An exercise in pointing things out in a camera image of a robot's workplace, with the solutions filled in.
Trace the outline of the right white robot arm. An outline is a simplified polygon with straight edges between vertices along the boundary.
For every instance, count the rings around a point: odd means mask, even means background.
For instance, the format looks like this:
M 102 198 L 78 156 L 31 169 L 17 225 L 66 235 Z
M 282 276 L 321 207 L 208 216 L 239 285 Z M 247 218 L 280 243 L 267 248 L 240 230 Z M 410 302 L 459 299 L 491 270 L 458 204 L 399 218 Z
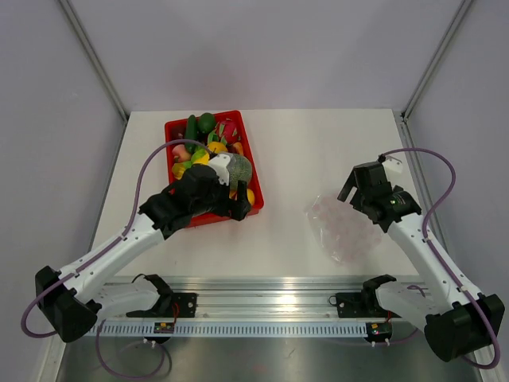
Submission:
M 505 307 L 495 294 L 486 295 L 433 242 L 433 233 L 415 199 L 387 179 L 380 162 L 354 166 L 338 199 L 378 225 L 406 254 L 431 294 L 426 300 L 390 275 L 363 283 L 359 302 L 370 315 L 391 312 L 424 333 L 427 344 L 449 362 L 491 346 L 493 364 L 500 358 L 498 332 Z

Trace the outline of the clear zip top bag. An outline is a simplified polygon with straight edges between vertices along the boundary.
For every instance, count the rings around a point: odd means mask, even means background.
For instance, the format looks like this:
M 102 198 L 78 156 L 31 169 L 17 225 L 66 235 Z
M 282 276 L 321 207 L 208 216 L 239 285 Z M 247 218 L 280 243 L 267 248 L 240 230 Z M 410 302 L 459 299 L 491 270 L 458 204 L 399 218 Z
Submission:
M 336 265 L 360 266 L 382 240 L 382 231 L 335 193 L 317 196 L 304 209 L 322 253 Z

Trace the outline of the yellow pear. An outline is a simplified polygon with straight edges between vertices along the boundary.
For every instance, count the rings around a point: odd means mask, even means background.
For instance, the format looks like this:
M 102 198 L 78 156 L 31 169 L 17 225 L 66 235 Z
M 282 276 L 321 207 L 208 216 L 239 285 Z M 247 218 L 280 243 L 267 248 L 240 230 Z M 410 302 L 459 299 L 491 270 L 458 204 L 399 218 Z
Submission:
M 201 164 L 207 165 L 210 160 L 210 154 L 205 149 L 197 150 L 191 157 L 191 162 L 193 165 Z

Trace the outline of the netted green melon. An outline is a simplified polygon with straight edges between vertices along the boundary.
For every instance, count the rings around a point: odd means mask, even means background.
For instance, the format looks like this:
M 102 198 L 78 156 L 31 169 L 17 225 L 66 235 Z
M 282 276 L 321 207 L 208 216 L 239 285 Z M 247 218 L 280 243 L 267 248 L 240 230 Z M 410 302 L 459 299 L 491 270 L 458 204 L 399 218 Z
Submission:
M 251 162 L 240 154 L 227 153 L 229 162 L 226 166 L 229 175 L 230 190 L 237 190 L 239 181 L 247 185 L 251 182 L 253 168 Z

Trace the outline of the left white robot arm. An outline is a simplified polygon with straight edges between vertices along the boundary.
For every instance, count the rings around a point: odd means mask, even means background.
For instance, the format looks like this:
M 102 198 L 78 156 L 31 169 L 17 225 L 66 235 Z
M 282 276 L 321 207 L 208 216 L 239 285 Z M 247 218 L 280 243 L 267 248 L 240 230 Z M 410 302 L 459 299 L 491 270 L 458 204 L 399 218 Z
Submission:
M 170 317 L 173 291 L 158 275 L 123 286 L 107 286 L 111 276 L 149 249 L 186 228 L 205 213 L 241 221 L 251 210 L 247 186 L 252 172 L 236 165 L 193 165 L 181 179 L 135 205 L 127 225 L 116 236 L 56 271 L 36 273 L 36 303 L 56 334 L 73 342 L 99 320 Z

